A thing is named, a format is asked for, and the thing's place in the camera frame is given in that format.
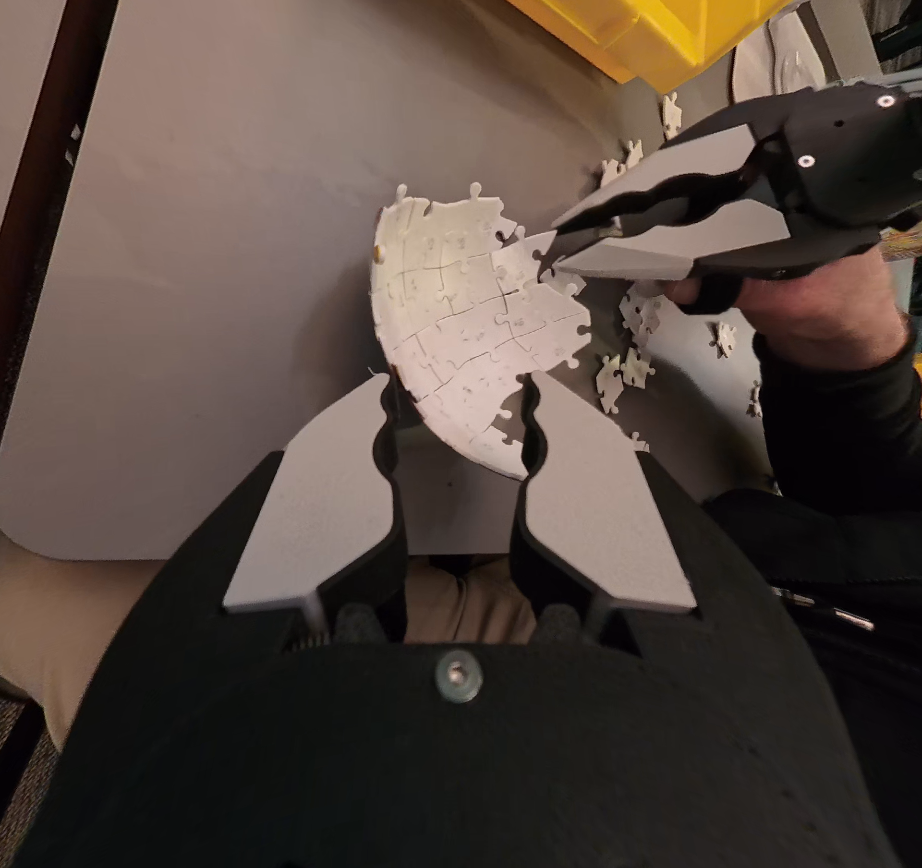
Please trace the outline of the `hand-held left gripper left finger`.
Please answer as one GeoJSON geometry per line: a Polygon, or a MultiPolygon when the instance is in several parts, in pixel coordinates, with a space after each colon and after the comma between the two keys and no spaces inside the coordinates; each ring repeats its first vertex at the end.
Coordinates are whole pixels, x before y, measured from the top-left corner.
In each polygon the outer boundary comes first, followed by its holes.
{"type": "Polygon", "coordinates": [[[408,626],[408,538],[395,470],[395,379],[375,374],[284,450],[223,598],[229,613],[299,611],[332,635],[364,605],[390,641],[408,626]]]}

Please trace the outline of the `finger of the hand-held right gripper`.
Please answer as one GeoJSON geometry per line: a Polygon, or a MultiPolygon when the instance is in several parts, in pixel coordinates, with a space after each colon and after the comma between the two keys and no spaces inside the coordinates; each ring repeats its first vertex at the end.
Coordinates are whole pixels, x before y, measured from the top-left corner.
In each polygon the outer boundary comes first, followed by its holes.
{"type": "Polygon", "coordinates": [[[632,282],[678,281],[687,278],[701,258],[790,237],[781,212],[744,199],[723,205],[689,225],[657,226],[627,239],[597,240],[581,252],[559,259],[555,271],[632,282]]]}
{"type": "Polygon", "coordinates": [[[740,171],[755,144],[751,128],[737,125],[664,146],[572,206],[551,226],[558,232],[595,229],[662,202],[698,193],[706,200],[715,198],[716,182],[740,171]]]}

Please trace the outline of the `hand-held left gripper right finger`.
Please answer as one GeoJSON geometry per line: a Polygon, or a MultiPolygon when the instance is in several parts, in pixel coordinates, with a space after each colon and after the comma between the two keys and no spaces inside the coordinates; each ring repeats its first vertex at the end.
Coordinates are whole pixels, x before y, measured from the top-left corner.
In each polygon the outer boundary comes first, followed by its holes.
{"type": "Polygon", "coordinates": [[[568,615],[592,639],[623,611],[697,609],[644,473],[620,428],[556,378],[532,373],[522,401],[524,479],[510,571],[536,621],[568,615]]]}

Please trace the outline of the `puzzle pieces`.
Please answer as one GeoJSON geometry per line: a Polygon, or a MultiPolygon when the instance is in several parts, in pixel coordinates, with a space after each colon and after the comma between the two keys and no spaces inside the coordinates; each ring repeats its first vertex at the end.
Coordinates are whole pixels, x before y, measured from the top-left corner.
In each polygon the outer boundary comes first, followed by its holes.
{"type": "Polygon", "coordinates": [[[723,429],[764,450],[762,379],[752,351],[754,331],[737,309],[719,316],[689,316],[656,293],[656,284],[613,284],[601,317],[602,346],[594,374],[596,401],[627,435],[649,449],[640,423],[665,419],[669,428],[694,421],[723,429]]]}

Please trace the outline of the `single white puzzle piece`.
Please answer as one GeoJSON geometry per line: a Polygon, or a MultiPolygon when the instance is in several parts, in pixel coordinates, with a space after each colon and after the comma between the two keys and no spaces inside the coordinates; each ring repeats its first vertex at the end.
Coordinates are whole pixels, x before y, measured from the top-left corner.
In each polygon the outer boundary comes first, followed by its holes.
{"type": "Polygon", "coordinates": [[[527,236],[523,226],[513,229],[511,242],[490,253],[490,261],[503,295],[524,290],[537,281],[540,259],[555,240],[555,230],[527,236]]]}

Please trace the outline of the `partly built puzzle ball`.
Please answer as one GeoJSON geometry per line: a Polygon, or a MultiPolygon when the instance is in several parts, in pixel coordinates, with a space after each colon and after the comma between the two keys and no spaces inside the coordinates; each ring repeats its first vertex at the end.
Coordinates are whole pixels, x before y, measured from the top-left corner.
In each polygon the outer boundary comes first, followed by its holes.
{"type": "Polygon", "coordinates": [[[547,273],[547,254],[534,284],[501,293],[490,253],[522,226],[503,209],[477,182],[449,203],[399,184],[375,224],[370,298],[376,338],[423,423],[463,458],[522,480],[522,444],[494,421],[526,376],[579,367],[591,317],[584,283],[547,273]]]}

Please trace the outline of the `person's right forearm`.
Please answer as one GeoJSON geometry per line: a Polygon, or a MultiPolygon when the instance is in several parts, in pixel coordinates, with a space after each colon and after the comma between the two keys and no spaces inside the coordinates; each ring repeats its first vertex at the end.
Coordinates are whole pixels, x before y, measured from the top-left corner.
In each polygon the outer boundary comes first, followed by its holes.
{"type": "Polygon", "coordinates": [[[921,509],[916,332],[879,367],[820,370],[757,333],[768,458],[782,496],[829,515],[921,509]]]}

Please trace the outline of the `person's right hand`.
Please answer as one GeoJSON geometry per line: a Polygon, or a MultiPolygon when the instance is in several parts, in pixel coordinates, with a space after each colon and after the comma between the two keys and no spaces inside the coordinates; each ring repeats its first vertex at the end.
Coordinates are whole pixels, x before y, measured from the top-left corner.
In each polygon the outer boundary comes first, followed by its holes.
{"type": "Polygon", "coordinates": [[[734,306],[775,356],[809,370],[880,367],[909,340],[879,247],[797,279],[747,278],[734,306]]]}

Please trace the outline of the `person's beige trousers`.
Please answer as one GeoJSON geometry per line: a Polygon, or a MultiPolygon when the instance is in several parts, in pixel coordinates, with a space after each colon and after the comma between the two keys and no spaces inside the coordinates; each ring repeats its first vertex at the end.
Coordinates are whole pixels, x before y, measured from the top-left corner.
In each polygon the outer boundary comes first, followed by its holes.
{"type": "MultiPolygon", "coordinates": [[[[409,558],[407,643],[525,644],[536,628],[506,555],[473,555],[455,575],[446,556],[409,558]]],[[[100,660],[166,560],[63,561],[1,541],[1,676],[43,711],[63,750],[100,660]]]]}

